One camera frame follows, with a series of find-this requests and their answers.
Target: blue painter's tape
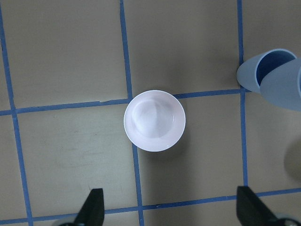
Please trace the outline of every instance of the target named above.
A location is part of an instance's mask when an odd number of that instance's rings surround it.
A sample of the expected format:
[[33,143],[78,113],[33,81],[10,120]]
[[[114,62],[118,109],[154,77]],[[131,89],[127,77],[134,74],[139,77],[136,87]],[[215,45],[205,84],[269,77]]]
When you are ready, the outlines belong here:
[[137,206],[133,207],[126,207],[126,208],[119,208],[119,209],[111,209],[111,210],[105,210],[105,214],[112,214],[112,213],[124,213],[124,212],[133,212],[133,211],[138,211]]
[[26,223],[26,222],[27,222],[27,218],[0,220],[0,225],[9,225],[9,224]]
[[243,90],[245,93],[250,93],[252,91],[246,89],[245,87],[240,86],[240,89]]
[[237,0],[237,18],[238,18],[238,53],[239,53],[239,65],[242,65],[242,63],[244,62],[242,0]]
[[45,216],[45,217],[35,217],[35,218],[33,218],[33,221],[60,220],[63,218],[76,217],[76,216],[77,216],[77,213],[53,215],[53,216]]
[[222,196],[222,197],[214,197],[208,199],[199,199],[199,200],[192,200],[192,201],[184,201],[184,202],[172,202],[172,203],[164,203],[159,205],[149,205],[144,206],[144,210],[153,210],[153,209],[163,209],[163,208],[171,208],[171,207],[180,207],[180,206],[190,206],[202,203],[209,203],[209,202],[222,202],[222,201],[229,201],[229,200],[236,200],[236,196]]
[[136,180],[136,192],[137,192],[137,202],[138,202],[139,223],[140,223],[140,226],[144,226],[138,151],[137,151],[137,146],[136,145],[132,144],[132,148],[133,148],[133,158],[134,158],[134,170],[135,170],[135,180]]
[[129,101],[131,101],[133,99],[133,93],[132,93],[130,59],[129,59],[128,45],[127,45],[126,16],[125,16],[125,12],[124,12],[123,0],[120,0],[120,25],[121,25],[123,55],[124,55],[126,80],[127,80],[127,98],[129,99]]
[[0,6],[0,39],[1,39],[1,46],[2,46],[2,56],[3,56],[5,78],[6,78],[6,84],[7,84],[7,89],[8,89],[8,98],[9,98],[9,104],[10,104],[10,109],[11,109],[12,118],[13,118],[13,125],[14,125],[14,130],[15,130],[16,148],[17,148],[17,154],[18,154],[18,160],[19,160],[19,167],[20,167],[20,171],[21,171],[21,181],[22,181],[22,187],[23,187],[23,193],[24,193],[27,221],[28,221],[29,226],[33,226],[32,210],[31,210],[30,201],[29,201],[25,166],[24,166],[21,139],[20,139],[19,123],[18,123],[18,117],[16,114],[16,108],[15,108],[15,104],[14,104],[14,93],[13,93],[13,87],[12,87],[10,71],[9,71],[8,52],[7,52],[6,41],[5,41],[5,33],[4,33],[1,6]]
[[293,194],[293,193],[300,193],[301,187],[293,188],[293,189],[285,189],[285,190],[278,190],[278,191],[270,191],[270,192],[259,192],[256,193],[257,196],[270,196],[270,195],[280,195],[280,194]]
[[248,186],[248,161],[246,147],[246,93],[241,89],[240,93],[240,128],[241,128],[241,149],[243,161],[244,186]]
[[206,96],[229,95],[229,94],[238,94],[238,93],[240,93],[240,89],[225,89],[225,90],[174,94],[174,97],[177,99],[184,99],[184,98],[192,98],[192,97],[206,97]]
[[15,130],[15,139],[16,139],[18,160],[19,160],[19,166],[20,166],[20,171],[21,171],[21,181],[22,181],[22,187],[23,187],[23,193],[24,193],[26,214],[27,214],[29,226],[33,226],[32,210],[31,210],[31,206],[30,206],[29,193],[28,193],[28,187],[27,187],[27,179],[26,179],[25,165],[24,165],[23,152],[22,152],[22,146],[21,146],[19,123],[18,123],[18,118],[17,118],[16,113],[13,113],[12,116],[13,116],[14,130]]
[[10,114],[11,114],[11,110],[0,111],[0,116],[10,115]]
[[14,93],[13,93],[13,87],[12,87],[11,78],[10,78],[9,63],[8,63],[8,51],[7,51],[7,47],[6,47],[1,5],[0,5],[0,39],[1,39],[2,58],[3,58],[3,64],[4,64],[5,79],[6,79],[7,89],[8,89],[9,104],[10,104],[10,109],[13,110],[13,109],[15,109]]
[[16,112],[20,114],[20,113],[28,113],[28,112],[53,111],[53,110],[61,110],[61,109],[68,109],[68,108],[96,107],[96,106],[121,105],[121,104],[128,104],[128,99],[109,100],[105,102],[94,101],[94,102],[84,102],[84,103],[74,103],[74,104],[25,107],[25,108],[16,109]]

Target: white bowl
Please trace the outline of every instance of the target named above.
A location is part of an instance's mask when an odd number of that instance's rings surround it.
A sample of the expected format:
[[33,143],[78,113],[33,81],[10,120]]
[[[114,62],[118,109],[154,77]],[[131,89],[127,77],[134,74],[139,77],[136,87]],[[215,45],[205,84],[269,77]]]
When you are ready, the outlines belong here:
[[173,146],[185,129],[185,112],[171,94],[150,90],[136,96],[124,114],[124,129],[137,147],[160,152]]

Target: blue tape line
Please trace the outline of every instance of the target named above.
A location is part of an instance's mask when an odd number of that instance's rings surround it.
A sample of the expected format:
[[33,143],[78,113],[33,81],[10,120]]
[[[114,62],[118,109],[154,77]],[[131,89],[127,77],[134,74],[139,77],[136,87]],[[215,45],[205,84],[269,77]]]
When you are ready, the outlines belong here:
[[21,181],[22,181],[22,187],[23,187],[23,193],[24,193],[26,214],[27,214],[29,226],[33,226],[32,210],[31,210],[31,206],[30,206],[29,193],[28,193],[28,187],[27,187],[27,179],[26,179],[25,165],[24,165],[24,159],[23,159],[23,153],[22,153],[19,123],[18,123],[18,118],[17,118],[16,113],[13,113],[13,124],[14,124],[14,129],[15,129],[15,139],[16,139],[17,153],[18,153],[18,159],[19,159],[19,166],[20,166],[20,171],[21,171]]
[[194,93],[181,93],[174,94],[173,96],[177,99],[192,98],[192,97],[206,97],[206,96],[216,96],[216,95],[228,95],[228,94],[238,94],[240,89],[225,89],[225,90],[213,90],[204,92],[194,92]]
[[2,58],[3,58],[4,72],[5,72],[5,79],[6,79],[7,89],[8,89],[9,104],[10,104],[10,109],[14,110],[15,109],[14,93],[13,93],[13,87],[10,78],[8,52],[6,48],[1,5],[0,5],[0,38],[1,38],[1,46],[2,46]]
[[53,216],[45,216],[45,217],[35,217],[33,221],[45,221],[45,220],[59,220],[68,217],[76,217],[77,213],[72,214],[62,214],[62,215],[53,215]]
[[134,170],[135,170],[135,180],[136,180],[136,192],[137,192],[137,202],[138,202],[139,223],[140,223],[140,226],[144,226],[138,151],[137,151],[137,146],[136,145],[132,144],[132,148],[133,148],[133,158],[134,158]]
[[10,115],[10,114],[11,114],[11,110],[0,111],[0,116]]
[[[281,194],[293,194],[293,193],[301,193],[301,188],[293,188],[293,189],[285,189],[285,190],[269,191],[269,192],[259,192],[259,193],[256,193],[256,194],[259,197],[264,197],[264,196],[273,196],[273,195],[281,195]],[[158,205],[146,205],[146,206],[141,206],[141,209],[142,210],[154,210],[154,209],[190,206],[190,205],[203,204],[203,203],[223,202],[223,201],[236,200],[236,198],[237,198],[236,195],[220,196],[220,197],[198,199],[198,200],[184,201],[184,202],[172,202],[172,203],[163,203],[163,204],[158,204]],[[139,207],[135,206],[135,207],[125,207],[125,208],[105,210],[105,214],[132,212],[132,211],[139,211]],[[44,217],[34,217],[33,221],[58,220],[58,219],[67,218],[67,217],[74,217],[76,215],[77,215],[77,213],[53,215],[53,216],[44,216]],[[24,222],[27,222],[26,218],[0,220],[0,225],[13,224],[13,223],[24,223]]]
[[252,91],[246,89],[245,87],[240,86],[240,89],[242,89],[243,91],[245,91],[245,93],[251,93]]
[[10,104],[10,108],[11,108],[13,125],[14,125],[14,130],[15,130],[16,148],[17,148],[17,154],[18,154],[18,160],[19,160],[19,167],[20,167],[20,171],[21,171],[21,181],[22,181],[22,187],[23,187],[26,214],[27,214],[29,226],[33,226],[32,210],[31,210],[30,201],[29,201],[25,166],[24,166],[21,139],[20,139],[19,123],[18,123],[18,117],[16,114],[16,107],[14,104],[14,93],[13,93],[13,87],[12,87],[10,71],[9,71],[8,52],[7,52],[7,46],[6,46],[6,41],[5,41],[5,33],[4,33],[1,6],[0,6],[0,39],[1,39],[1,46],[2,46],[2,56],[3,56],[5,78],[6,78],[7,88],[8,88],[8,98],[9,98],[9,104]]
[[237,0],[237,18],[238,18],[238,53],[239,65],[244,62],[244,43],[243,43],[243,8],[242,0]]
[[293,194],[293,193],[300,193],[300,192],[301,192],[301,187],[285,189],[285,190],[278,190],[278,191],[270,191],[270,192],[259,192],[256,194],[259,197],[263,197],[263,196],[270,196],[270,195]]
[[42,112],[42,111],[61,110],[67,108],[96,107],[96,106],[121,105],[121,104],[128,104],[128,99],[109,100],[105,102],[94,101],[94,102],[83,102],[83,103],[74,103],[74,104],[25,107],[25,108],[16,109],[16,112],[17,113]]
[[248,161],[246,147],[246,93],[241,89],[240,93],[240,128],[241,128],[241,149],[243,160],[244,186],[248,186]]
[[210,202],[222,202],[222,201],[229,201],[229,200],[236,200],[236,195],[198,199],[198,200],[184,201],[184,202],[164,203],[159,205],[148,205],[148,206],[144,206],[143,209],[144,210],[163,209],[163,208],[171,208],[171,207],[190,206],[190,205],[210,203]]
[[9,225],[9,224],[26,223],[26,222],[27,222],[27,218],[0,220],[0,225]]
[[138,211],[139,207],[133,206],[133,207],[125,207],[125,208],[119,208],[119,209],[111,209],[111,210],[105,210],[105,214],[112,214],[112,213],[124,213],[124,212],[133,212]]
[[121,25],[121,35],[122,35],[123,55],[124,55],[125,70],[126,70],[126,79],[127,79],[127,98],[131,101],[133,99],[133,93],[132,93],[130,60],[129,60],[128,46],[127,46],[126,16],[125,16],[125,12],[124,12],[123,0],[120,0],[120,25]]

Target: light blue cup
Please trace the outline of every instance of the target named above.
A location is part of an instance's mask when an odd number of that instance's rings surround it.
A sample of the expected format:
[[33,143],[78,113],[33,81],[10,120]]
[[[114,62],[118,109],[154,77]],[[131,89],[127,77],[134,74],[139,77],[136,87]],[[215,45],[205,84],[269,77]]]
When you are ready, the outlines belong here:
[[301,58],[292,60],[268,73],[261,82],[260,92],[270,103],[301,111]]
[[294,53],[283,48],[259,54],[238,68],[237,81],[242,87],[260,93],[261,81],[269,72],[296,58]]

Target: floor tile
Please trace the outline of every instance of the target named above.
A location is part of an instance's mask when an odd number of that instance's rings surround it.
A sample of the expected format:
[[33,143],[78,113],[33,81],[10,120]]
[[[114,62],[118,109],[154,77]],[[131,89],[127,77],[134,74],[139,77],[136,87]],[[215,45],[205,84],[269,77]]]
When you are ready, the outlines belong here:
[[[139,226],[138,212],[106,214],[103,226]],[[34,226],[52,226],[56,220],[37,221]]]
[[239,95],[180,100],[187,120],[180,141],[159,153],[138,151],[144,205],[236,193],[243,184],[239,101]]
[[45,220],[45,221],[36,221],[33,223],[33,226],[52,226],[56,220]]
[[28,223],[18,223],[18,224],[9,224],[9,225],[1,225],[1,226],[28,226]]
[[17,107],[127,98],[119,1],[2,1]]
[[260,197],[260,199],[277,217],[291,217],[298,221],[301,220],[301,193],[265,196]]
[[137,205],[132,145],[123,128],[125,108],[19,115],[35,217],[78,212],[92,188],[103,188],[106,209]]
[[0,54],[0,111],[9,109],[8,89],[6,86],[2,54]]
[[238,88],[235,0],[124,4],[134,96]]
[[249,185],[256,192],[301,186],[301,115],[246,95]]
[[239,226],[235,201],[212,202],[143,212],[145,226]]
[[301,56],[300,7],[298,0],[243,1],[244,60],[274,48]]
[[13,122],[10,115],[0,117],[0,220],[25,218]]

